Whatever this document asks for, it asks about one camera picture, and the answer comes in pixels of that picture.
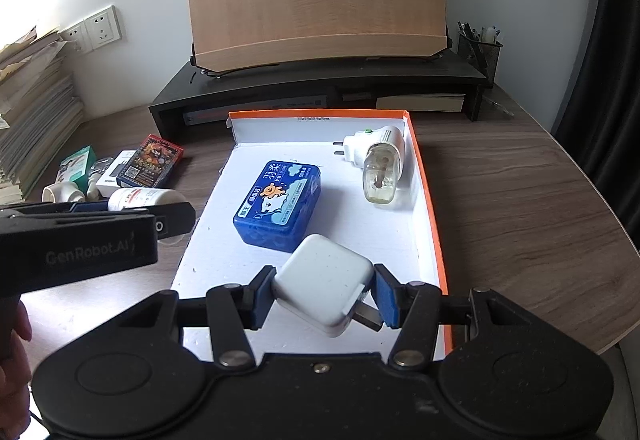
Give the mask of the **person's left hand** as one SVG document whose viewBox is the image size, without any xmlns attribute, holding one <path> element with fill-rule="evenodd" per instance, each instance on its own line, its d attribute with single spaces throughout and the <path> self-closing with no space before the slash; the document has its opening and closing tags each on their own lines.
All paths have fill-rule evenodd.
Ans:
<svg viewBox="0 0 640 440">
<path fill-rule="evenodd" d="M 2 439 L 20 438 L 30 422 L 28 385 L 32 380 L 32 370 L 24 342 L 31 340 L 32 324 L 24 304 L 19 300 L 11 330 L 11 354 L 1 362 Z"/>
</svg>

